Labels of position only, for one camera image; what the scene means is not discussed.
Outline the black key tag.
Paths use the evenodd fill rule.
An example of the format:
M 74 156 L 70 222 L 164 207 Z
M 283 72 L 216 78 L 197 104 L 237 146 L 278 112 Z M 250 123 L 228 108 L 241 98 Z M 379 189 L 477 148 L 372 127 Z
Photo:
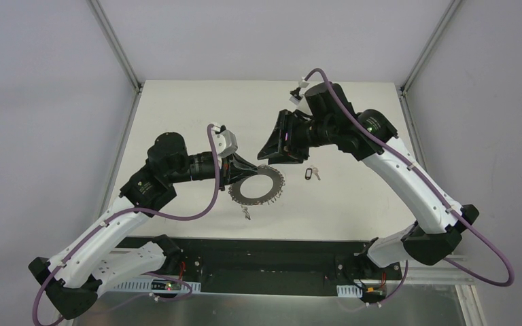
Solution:
M 313 176 L 313 169 L 312 168 L 307 168 L 305 170 L 305 173 L 304 173 L 304 178 L 306 180 L 310 180 L 312 176 Z

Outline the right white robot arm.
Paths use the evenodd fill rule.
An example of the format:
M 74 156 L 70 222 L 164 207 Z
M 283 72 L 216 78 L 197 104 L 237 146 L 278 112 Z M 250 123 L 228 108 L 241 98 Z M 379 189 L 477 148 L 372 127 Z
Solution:
M 300 164 L 312 147 L 336 145 L 376 172 L 412 212 L 415 223 L 385 238 L 372 239 L 358 255 L 359 270 L 376 278 L 396 261 L 414 259 L 432 266 L 451 254 L 472 225 L 479 210 L 446 196 L 414 161 L 396 128 L 379 111 L 356 113 L 341 85 L 320 83 L 304 94 L 292 92 L 300 102 L 295 111 L 279 112 L 258 159 L 269 164 Z

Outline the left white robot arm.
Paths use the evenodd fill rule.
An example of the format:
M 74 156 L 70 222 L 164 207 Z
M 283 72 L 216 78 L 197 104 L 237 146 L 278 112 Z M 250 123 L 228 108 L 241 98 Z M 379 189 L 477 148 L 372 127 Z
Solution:
M 115 259 L 109 253 L 132 231 L 155 216 L 176 197 L 175 184 L 214 180 L 214 194 L 257 174 L 257 167 L 237 154 L 231 131 L 210 126 L 209 151 L 190 155 L 176 132 L 158 136 L 145 164 L 120 189 L 111 206 L 60 253 L 37 257 L 29 270 L 61 319 L 89 310 L 105 292 L 147 273 L 165 276 L 181 271 L 181 249 L 166 235 L 150 239 L 137 250 Z

